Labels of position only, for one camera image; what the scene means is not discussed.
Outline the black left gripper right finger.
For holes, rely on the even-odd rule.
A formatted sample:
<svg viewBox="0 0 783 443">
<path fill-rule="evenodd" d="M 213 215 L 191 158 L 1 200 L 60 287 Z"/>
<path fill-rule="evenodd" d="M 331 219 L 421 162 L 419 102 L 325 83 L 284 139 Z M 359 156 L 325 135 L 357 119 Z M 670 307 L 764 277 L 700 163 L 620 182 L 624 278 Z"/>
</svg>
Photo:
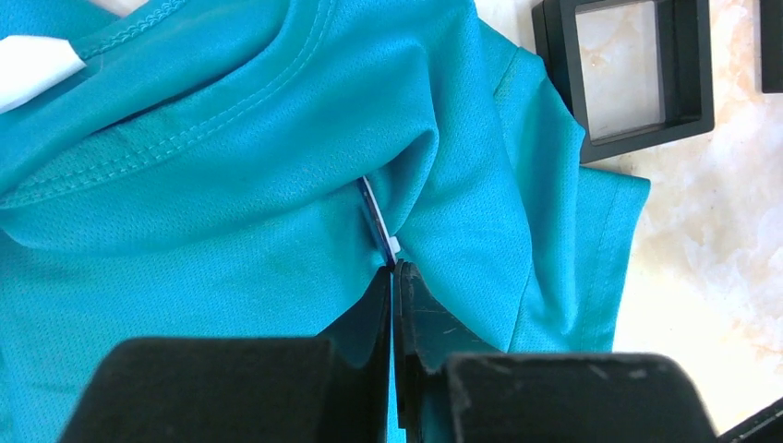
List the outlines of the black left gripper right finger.
<svg viewBox="0 0 783 443">
<path fill-rule="evenodd" d="M 503 353 L 418 268 L 392 281 L 398 424 L 410 442 L 714 442 L 681 367 L 654 353 Z"/>
</svg>

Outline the teal garment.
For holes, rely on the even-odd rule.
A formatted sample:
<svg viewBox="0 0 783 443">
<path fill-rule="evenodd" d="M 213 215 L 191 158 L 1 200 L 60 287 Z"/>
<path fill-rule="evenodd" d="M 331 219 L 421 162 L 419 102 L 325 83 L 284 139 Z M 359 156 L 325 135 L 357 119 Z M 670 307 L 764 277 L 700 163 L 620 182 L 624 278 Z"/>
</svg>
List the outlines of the teal garment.
<svg viewBox="0 0 783 443">
<path fill-rule="evenodd" d="M 53 442 L 141 336 L 310 335 L 405 259 L 504 352 L 611 349 L 650 183 L 584 168 L 471 1 L 5 1 L 85 67 L 1 117 L 1 438 Z"/>
</svg>

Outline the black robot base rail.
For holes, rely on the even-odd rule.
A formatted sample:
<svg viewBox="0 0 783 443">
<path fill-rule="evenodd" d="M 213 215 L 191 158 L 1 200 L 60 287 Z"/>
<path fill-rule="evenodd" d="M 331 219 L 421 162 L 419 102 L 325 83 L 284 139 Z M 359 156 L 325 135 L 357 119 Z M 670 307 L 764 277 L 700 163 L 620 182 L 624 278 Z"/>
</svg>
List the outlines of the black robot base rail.
<svg viewBox="0 0 783 443">
<path fill-rule="evenodd" d="M 782 443 L 782 404 L 778 399 L 717 438 L 720 443 Z"/>
</svg>

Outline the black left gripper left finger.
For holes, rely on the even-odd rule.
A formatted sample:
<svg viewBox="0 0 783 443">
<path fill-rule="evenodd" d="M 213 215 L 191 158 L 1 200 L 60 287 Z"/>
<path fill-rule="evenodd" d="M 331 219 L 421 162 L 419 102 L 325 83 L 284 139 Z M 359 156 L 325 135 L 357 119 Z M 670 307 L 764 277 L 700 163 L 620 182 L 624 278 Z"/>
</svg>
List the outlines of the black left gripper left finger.
<svg viewBox="0 0 783 443">
<path fill-rule="evenodd" d="M 321 333 L 136 338 L 101 361 L 65 442 L 383 442 L 392 272 Z"/>
</svg>

